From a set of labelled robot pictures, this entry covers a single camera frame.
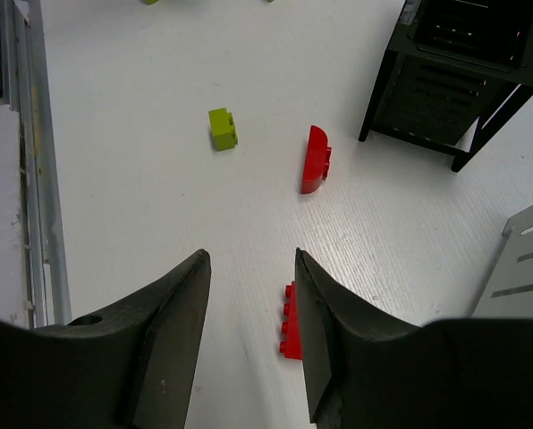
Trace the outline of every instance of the red lego brick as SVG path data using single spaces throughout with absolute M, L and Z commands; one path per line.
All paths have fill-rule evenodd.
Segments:
M 332 148 L 328 147 L 328 137 L 318 127 L 310 127 L 309 146 L 304 161 L 302 187 L 300 193 L 309 194 L 318 189 L 328 175 Z
M 296 288 L 294 282 L 286 286 L 284 295 L 288 302 L 284 304 L 283 313 L 286 321 L 283 322 L 281 331 L 286 335 L 285 341 L 281 341 L 280 352 L 287 359 L 302 360 L 302 349 L 300 348 L 299 316 L 296 308 Z

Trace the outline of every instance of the lego stud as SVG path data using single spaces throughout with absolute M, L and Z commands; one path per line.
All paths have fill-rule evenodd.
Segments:
M 330 155 L 332 154 L 332 148 L 328 147 L 326 149 L 326 161 L 324 162 L 324 172 L 322 173 L 322 179 L 326 180 L 328 177 L 328 170 L 330 170 Z
M 296 306 L 296 285 L 292 282 L 284 289 L 285 300 L 283 313 L 284 321 L 281 332 L 284 341 L 281 342 L 280 351 L 285 358 L 302 360 L 302 349 L 300 348 L 299 318 Z

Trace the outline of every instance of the yellow-green block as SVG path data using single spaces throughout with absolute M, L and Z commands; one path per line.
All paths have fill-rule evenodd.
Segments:
M 234 128 L 233 114 L 226 108 L 216 109 L 209 112 L 211 121 L 211 134 L 215 142 L 216 150 L 234 149 L 239 142 L 237 130 Z

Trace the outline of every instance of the gray plastic panel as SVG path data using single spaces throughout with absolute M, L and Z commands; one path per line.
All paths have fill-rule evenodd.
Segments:
M 474 317 L 533 317 L 533 206 L 513 216 Z
M 20 180 L 20 117 L 0 106 L 0 320 L 29 327 Z

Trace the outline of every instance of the black shelf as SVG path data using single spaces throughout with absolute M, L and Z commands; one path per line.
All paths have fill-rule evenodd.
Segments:
M 407 0 L 359 140 L 375 130 L 453 155 L 458 172 L 532 95 L 533 0 Z

